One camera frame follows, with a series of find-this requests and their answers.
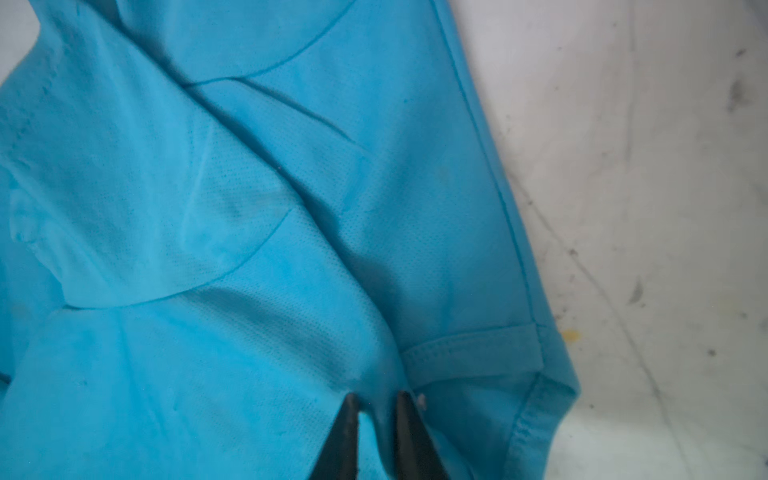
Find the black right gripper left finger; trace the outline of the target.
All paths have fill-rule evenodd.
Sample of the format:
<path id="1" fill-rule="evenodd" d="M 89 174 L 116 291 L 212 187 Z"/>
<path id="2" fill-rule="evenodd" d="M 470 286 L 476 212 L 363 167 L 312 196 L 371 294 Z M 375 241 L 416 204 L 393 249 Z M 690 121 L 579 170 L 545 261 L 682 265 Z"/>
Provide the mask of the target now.
<path id="1" fill-rule="evenodd" d="M 360 399 L 347 394 L 312 469 L 310 480 L 356 480 Z"/>

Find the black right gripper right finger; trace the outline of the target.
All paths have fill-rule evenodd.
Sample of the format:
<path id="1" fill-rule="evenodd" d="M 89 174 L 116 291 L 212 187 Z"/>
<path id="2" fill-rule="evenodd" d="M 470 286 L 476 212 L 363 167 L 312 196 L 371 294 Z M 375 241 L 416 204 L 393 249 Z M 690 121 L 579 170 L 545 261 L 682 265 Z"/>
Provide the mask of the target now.
<path id="1" fill-rule="evenodd" d="M 399 480 L 448 480 L 413 397 L 399 391 L 395 403 L 395 466 Z"/>

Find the blue t-shirt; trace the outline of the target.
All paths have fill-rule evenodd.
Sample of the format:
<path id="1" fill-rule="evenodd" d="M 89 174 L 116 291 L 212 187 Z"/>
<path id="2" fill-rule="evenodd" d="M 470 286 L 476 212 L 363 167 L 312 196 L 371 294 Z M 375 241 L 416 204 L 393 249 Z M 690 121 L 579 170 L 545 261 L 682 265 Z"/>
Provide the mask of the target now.
<path id="1" fill-rule="evenodd" d="M 35 1 L 1 86 L 1 475 L 307 479 L 399 392 L 540 479 L 579 385 L 445 1 Z"/>

